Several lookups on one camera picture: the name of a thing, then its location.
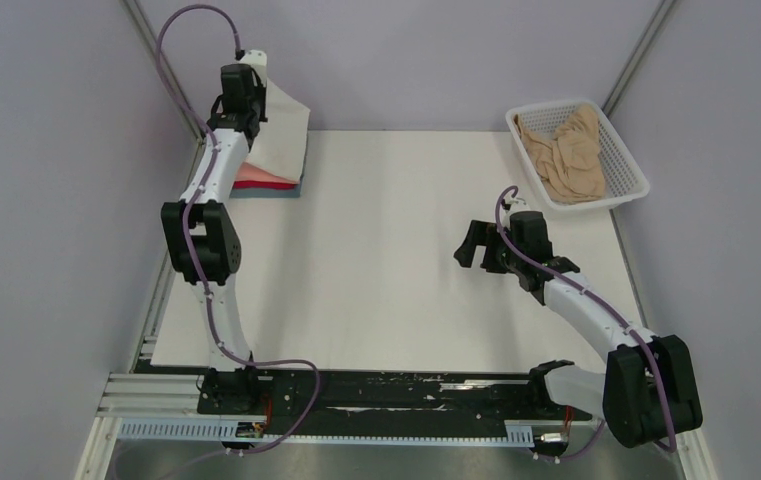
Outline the white t shirt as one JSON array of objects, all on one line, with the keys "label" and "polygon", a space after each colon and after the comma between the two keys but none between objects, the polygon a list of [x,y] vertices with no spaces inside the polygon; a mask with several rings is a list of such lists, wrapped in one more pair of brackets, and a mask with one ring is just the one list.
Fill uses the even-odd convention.
[{"label": "white t shirt", "polygon": [[238,178],[298,184],[304,172],[310,109],[269,79],[266,115]]}]

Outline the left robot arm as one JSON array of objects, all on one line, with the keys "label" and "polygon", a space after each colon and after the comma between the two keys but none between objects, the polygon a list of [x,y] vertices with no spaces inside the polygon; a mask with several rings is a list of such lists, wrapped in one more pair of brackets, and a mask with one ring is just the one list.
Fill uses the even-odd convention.
[{"label": "left robot arm", "polygon": [[203,414],[248,414],[262,399],[235,293],[242,249],[226,202],[265,119],[266,86],[253,66],[222,67],[222,93],[204,122],[201,163],[180,199],[160,212],[173,269],[192,288],[208,336]]}]

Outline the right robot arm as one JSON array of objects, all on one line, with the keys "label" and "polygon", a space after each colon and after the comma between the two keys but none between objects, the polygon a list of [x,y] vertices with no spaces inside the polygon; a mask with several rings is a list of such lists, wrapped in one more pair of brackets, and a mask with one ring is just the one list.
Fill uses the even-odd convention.
[{"label": "right robot arm", "polygon": [[565,406],[605,421],[624,447],[676,438],[704,423],[691,352],[680,337],[632,324],[590,285],[570,259],[557,256],[538,211],[512,212],[500,222],[473,220],[453,254],[463,268],[484,250],[481,269],[514,276],[522,290],[578,332],[605,363],[602,373],[570,361],[531,370],[527,403],[540,417]]}]

